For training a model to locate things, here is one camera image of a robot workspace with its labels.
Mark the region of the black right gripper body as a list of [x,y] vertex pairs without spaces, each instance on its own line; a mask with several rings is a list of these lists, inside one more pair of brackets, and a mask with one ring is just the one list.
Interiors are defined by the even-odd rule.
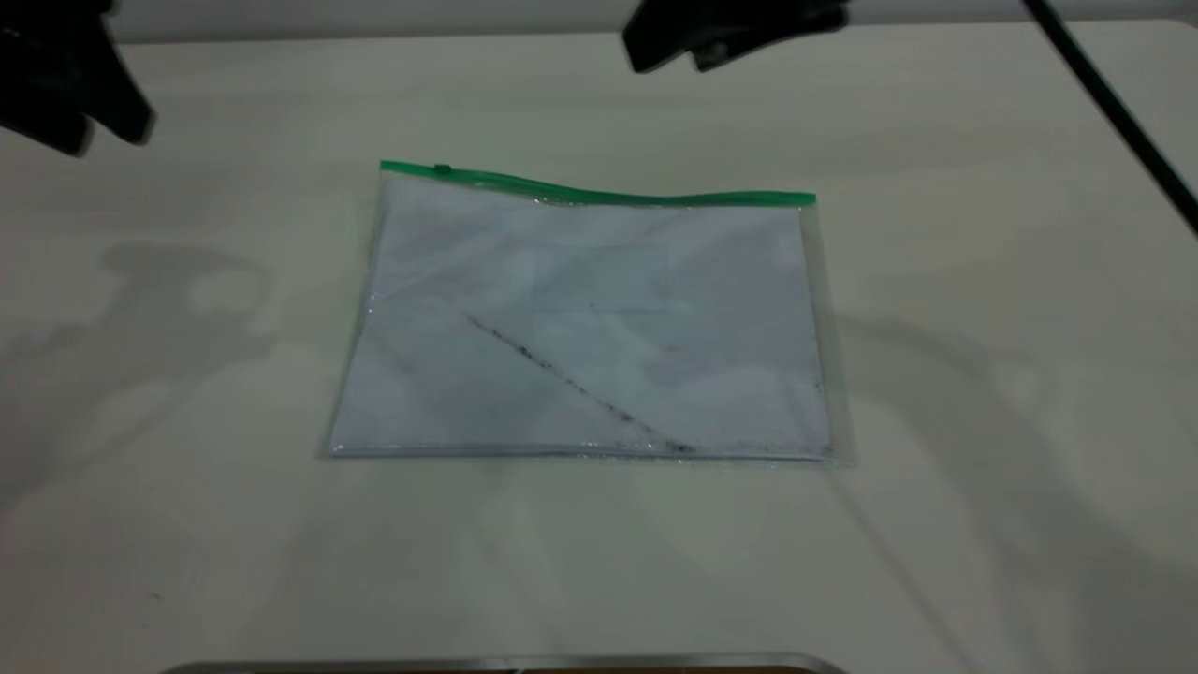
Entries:
[[835,34],[851,24],[847,1],[647,1],[646,7],[715,7],[719,17],[710,41],[727,37],[787,40]]

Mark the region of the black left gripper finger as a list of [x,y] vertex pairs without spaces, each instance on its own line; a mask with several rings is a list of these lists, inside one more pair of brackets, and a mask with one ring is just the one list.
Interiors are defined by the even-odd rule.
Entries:
[[4,98],[1,125],[61,154],[81,157],[86,153],[93,125],[75,110],[54,102]]
[[133,145],[150,140],[155,110],[119,56],[89,61],[91,116],[114,136]]

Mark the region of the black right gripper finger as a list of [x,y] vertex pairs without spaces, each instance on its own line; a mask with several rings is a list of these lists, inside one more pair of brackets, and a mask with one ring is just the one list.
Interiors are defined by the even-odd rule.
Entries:
[[776,43],[767,37],[727,37],[710,41],[692,49],[692,63],[700,73],[736,63],[736,60],[766,50]]
[[637,7],[621,29],[630,67],[646,74],[671,63],[685,51],[697,50],[713,35],[715,7]]

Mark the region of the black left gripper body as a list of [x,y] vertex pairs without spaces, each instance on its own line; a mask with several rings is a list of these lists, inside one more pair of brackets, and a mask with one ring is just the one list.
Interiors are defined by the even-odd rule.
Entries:
[[121,59],[108,26],[115,1],[4,1],[4,85],[52,95],[103,119],[121,92]]

